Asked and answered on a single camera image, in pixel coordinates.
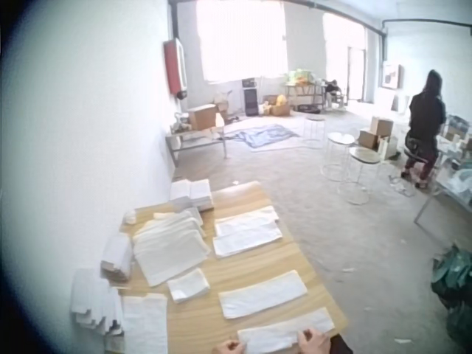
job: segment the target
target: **hand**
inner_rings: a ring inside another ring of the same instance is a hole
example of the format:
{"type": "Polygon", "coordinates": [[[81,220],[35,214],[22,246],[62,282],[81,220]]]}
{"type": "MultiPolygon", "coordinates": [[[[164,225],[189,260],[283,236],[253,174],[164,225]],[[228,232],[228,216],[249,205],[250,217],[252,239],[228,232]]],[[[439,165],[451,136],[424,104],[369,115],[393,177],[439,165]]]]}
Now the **hand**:
{"type": "Polygon", "coordinates": [[[330,354],[331,340],[319,330],[308,328],[298,333],[298,345],[301,354],[330,354]]]}
{"type": "Polygon", "coordinates": [[[213,348],[212,354],[243,354],[244,345],[239,341],[225,341],[213,348]]]}

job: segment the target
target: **person's left hand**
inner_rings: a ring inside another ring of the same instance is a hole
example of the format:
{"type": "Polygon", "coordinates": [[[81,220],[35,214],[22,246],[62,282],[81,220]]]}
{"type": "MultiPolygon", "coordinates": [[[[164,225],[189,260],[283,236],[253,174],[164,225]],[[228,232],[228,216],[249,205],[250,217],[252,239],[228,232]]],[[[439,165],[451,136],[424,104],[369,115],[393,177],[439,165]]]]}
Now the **person's left hand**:
{"type": "Polygon", "coordinates": [[[213,348],[212,354],[243,354],[244,345],[239,341],[228,340],[213,348]]]}

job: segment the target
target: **framed picture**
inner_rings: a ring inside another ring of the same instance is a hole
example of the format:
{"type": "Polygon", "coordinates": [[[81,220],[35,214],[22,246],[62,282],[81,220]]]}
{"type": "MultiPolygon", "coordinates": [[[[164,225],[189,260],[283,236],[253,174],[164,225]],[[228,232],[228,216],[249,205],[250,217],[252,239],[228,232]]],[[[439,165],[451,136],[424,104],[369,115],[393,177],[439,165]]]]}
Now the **framed picture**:
{"type": "Polygon", "coordinates": [[[382,87],[385,87],[386,89],[398,89],[399,82],[400,65],[384,61],[382,70],[382,87]]]}

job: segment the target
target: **red box on wall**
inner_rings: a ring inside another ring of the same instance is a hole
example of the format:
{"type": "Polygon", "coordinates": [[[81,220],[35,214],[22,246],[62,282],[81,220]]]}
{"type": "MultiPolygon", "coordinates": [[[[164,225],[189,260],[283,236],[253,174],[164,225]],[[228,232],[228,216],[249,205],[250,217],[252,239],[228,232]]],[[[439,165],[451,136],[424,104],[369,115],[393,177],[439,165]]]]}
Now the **red box on wall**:
{"type": "Polygon", "coordinates": [[[180,100],[187,97],[184,47],[177,38],[164,42],[165,67],[170,93],[180,100]]]}

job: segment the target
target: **gray floor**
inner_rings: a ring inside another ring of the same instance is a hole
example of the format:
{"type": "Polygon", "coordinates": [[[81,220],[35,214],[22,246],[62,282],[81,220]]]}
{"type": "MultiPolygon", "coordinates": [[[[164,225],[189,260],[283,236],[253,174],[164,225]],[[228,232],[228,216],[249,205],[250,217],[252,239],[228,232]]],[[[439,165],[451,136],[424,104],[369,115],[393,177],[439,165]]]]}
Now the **gray floor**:
{"type": "MultiPolygon", "coordinates": [[[[327,131],[355,133],[369,123],[347,112],[326,118],[327,131]]],[[[303,126],[301,117],[278,122],[303,126]]],[[[209,178],[213,190],[235,181],[260,181],[346,314],[349,326],[343,335],[355,353],[462,353],[445,331],[446,310],[430,291],[429,279],[434,255],[455,240],[472,246],[470,215],[441,198],[417,226],[413,219],[426,196],[395,192],[389,165],[381,167],[370,202],[353,206],[337,193],[337,183],[320,173],[323,150],[255,153],[241,142],[229,142],[228,152],[223,159],[220,145],[185,151],[176,176],[209,178]]],[[[364,176],[369,181],[375,171],[365,170],[364,176]]]]}

